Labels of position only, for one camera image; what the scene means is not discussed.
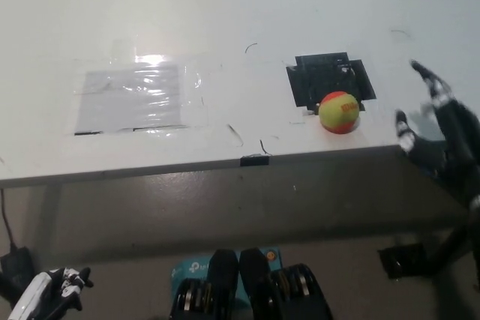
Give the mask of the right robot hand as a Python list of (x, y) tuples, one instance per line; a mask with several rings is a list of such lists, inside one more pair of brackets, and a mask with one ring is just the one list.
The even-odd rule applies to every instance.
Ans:
[(427, 170), (442, 184), (453, 189), (471, 208), (479, 206), (479, 119), (454, 96), (449, 84), (432, 70), (412, 60), (410, 65), (424, 81), (430, 95), (430, 111), (435, 115), (443, 141), (418, 135), (406, 114), (395, 114), (397, 140), (403, 153)]

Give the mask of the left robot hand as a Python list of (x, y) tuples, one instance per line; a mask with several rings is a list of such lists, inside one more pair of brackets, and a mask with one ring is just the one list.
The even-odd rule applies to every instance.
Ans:
[(75, 309), (83, 310), (81, 294), (92, 288), (91, 268), (58, 268), (37, 274), (21, 294), (8, 316), (10, 320), (59, 320)]

